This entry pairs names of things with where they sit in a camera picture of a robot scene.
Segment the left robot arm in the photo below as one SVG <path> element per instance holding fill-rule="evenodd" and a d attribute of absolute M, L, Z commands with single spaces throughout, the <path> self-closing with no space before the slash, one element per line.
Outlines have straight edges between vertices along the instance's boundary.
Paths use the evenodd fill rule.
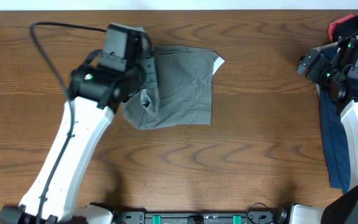
<path fill-rule="evenodd" d="M 143 28 L 109 25 L 104 48 L 70 74 L 60 128 L 39 175 L 18 206 L 3 206 L 0 223 L 90 223 L 90 213 L 75 208 L 79 187 L 120 103 L 157 88 L 152 50 Z"/>

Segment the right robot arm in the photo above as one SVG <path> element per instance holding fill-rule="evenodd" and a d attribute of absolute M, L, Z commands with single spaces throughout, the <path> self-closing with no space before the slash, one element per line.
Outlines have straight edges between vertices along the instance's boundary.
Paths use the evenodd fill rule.
<path fill-rule="evenodd" d="M 291 206 L 288 223 L 358 223 L 358 50 L 338 49 L 330 62 L 316 49 L 310 50 L 297 72 L 329 90 L 347 138 L 350 165 L 348 191 L 326 208 Z"/>

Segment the grey shorts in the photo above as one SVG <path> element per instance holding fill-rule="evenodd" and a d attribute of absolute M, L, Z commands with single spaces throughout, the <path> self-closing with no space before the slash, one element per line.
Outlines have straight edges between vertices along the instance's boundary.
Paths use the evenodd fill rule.
<path fill-rule="evenodd" d="M 134 128 L 210 125 L 213 77 L 225 60 L 215 51 L 186 45 L 154 48 L 158 88 L 141 90 L 120 105 Z"/>

